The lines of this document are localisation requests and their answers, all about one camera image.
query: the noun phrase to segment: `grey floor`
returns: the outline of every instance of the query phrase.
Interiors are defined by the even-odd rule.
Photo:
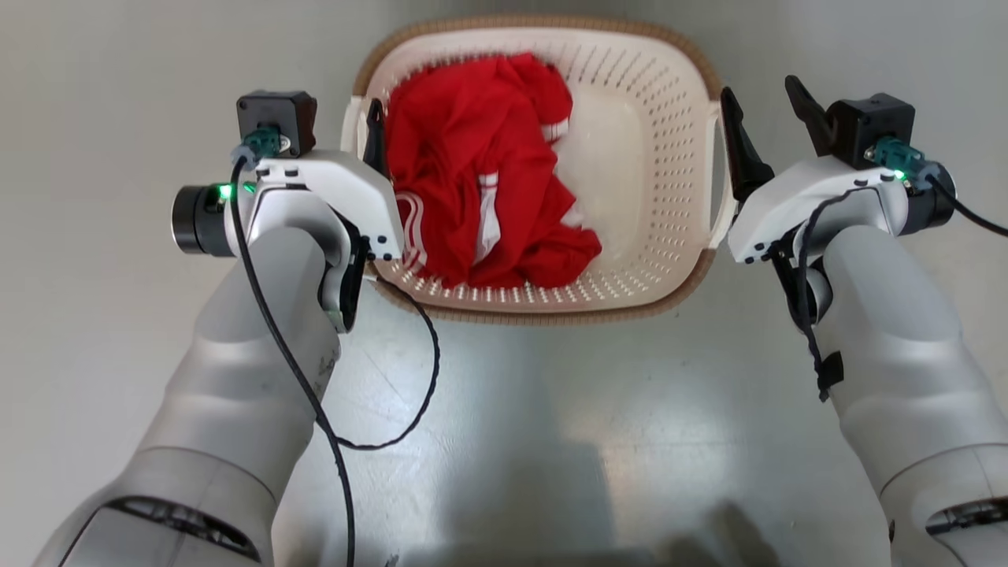
[[[335,146],[357,68],[393,29],[493,11],[575,12],[691,36],[779,168],[809,156],[783,77],[824,102],[887,91],[965,201],[1008,220],[1008,5],[966,0],[8,0],[0,8],[0,549],[29,563],[121,469],[230,261],[186,257],[177,188],[225,175],[234,100],[306,89]],[[958,219],[907,245],[961,310],[1008,401],[1008,242]],[[430,368],[422,323],[365,294],[326,400],[362,441],[397,432]],[[360,565],[887,565],[871,487],[820,405],[768,267],[722,254],[678,310],[572,329],[439,324],[426,421],[350,455]],[[339,566],[323,439],[274,528],[278,564]]]

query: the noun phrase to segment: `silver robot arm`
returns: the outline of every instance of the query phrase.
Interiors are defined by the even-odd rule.
[[[182,190],[176,242],[237,254],[222,192],[240,200],[263,295],[322,399],[339,335],[353,326],[364,260],[401,254],[392,188],[340,152],[263,159],[256,171],[254,197],[229,186]],[[273,565],[270,529],[314,418],[239,262],[201,313],[123,473],[62,523],[34,565]]]
[[[900,164],[923,158],[906,145],[912,107],[876,95],[824,112],[796,78],[786,87],[820,157],[776,178],[749,142],[734,96],[723,96],[743,203],[732,253],[772,262],[795,323],[811,327],[822,399],[832,398],[882,504],[892,564],[1004,565],[1008,421],[955,307],[896,240],[944,224],[953,208],[934,188],[920,191],[924,175],[874,162],[892,163],[876,159],[889,142],[902,148]],[[924,173],[955,191],[943,169]],[[802,247],[805,279],[795,265]]]

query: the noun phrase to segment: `laundry basket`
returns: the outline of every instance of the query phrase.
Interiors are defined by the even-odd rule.
[[[343,149],[363,155],[367,102],[388,103],[413,72],[531,51],[556,66],[575,109],[554,147],[557,175],[603,245],[572,286],[444,289],[398,261],[376,261],[385,279],[433,317],[519,325],[563,325],[655,315],[684,300],[707,274],[735,201],[725,188],[712,221],[720,84],[711,65],[667,29],[581,17],[495,16],[403,29],[379,45],[354,87]],[[383,286],[390,301],[403,300]]]

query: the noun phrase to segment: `basket rim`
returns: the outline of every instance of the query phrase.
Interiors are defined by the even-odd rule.
[[[385,61],[396,47],[402,45],[410,39],[423,35],[447,33],[453,31],[464,31],[481,28],[501,28],[501,27],[553,27],[568,29],[586,29],[595,31],[606,31],[613,33],[625,33],[657,39],[669,43],[681,51],[694,64],[700,72],[707,94],[711,101],[717,102],[721,94],[721,80],[714,71],[714,67],[704,55],[704,53],[684,35],[672,31],[660,25],[620,20],[613,18],[585,17],[585,16],[540,16],[540,15],[494,15],[479,16],[446,20],[433,20],[404,27],[383,42],[379,43],[365,60],[354,83],[353,95],[364,97],[367,95],[368,87],[374,78],[378,67]],[[616,321],[626,321],[653,317],[674,309],[681,304],[690,294],[692,294],[707,276],[717,250],[714,248],[704,248],[692,271],[682,281],[682,284],[667,296],[655,302],[617,309],[584,311],[576,313],[497,313],[480,310],[466,310],[431,306],[423,302],[422,296],[417,296],[409,289],[404,289],[400,282],[387,279],[396,288],[409,294],[414,300],[421,304],[427,314],[435,319],[446,321],[457,321],[462,323],[477,323],[491,325],[515,325],[515,326],[566,326],[566,325],[592,325],[599,323],[613,323]],[[369,272],[383,275],[382,262],[372,262]],[[413,311],[414,308],[394,292],[388,290],[379,281],[373,282],[379,295],[393,305],[405,311]]]
[[[368,87],[374,78],[378,67],[385,61],[396,47],[423,35],[433,35],[436,33],[448,33],[452,31],[465,31],[469,29],[498,28],[498,27],[558,27],[566,29],[587,29],[594,31],[609,31],[614,33],[626,33],[628,35],[638,35],[650,37],[659,41],[669,43],[673,47],[682,51],[704,79],[704,86],[707,87],[707,96],[712,101],[718,101],[721,97],[722,84],[718,74],[714,71],[714,66],[708,61],[704,52],[686,36],[672,31],[667,27],[662,27],[653,23],[637,22],[630,20],[620,20],[614,18],[599,18],[587,16],[533,16],[533,15],[496,15],[479,16],[469,18],[456,18],[445,20],[426,21],[403,27],[379,43],[361,66],[354,82],[354,96],[363,97],[367,95]]]

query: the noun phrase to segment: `red garment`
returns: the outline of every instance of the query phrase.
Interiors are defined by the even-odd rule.
[[[407,268],[445,288],[575,281],[602,245],[561,222],[575,197],[553,175],[550,142],[573,108],[556,69],[531,54],[428,69],[399,86],[386,131]]]

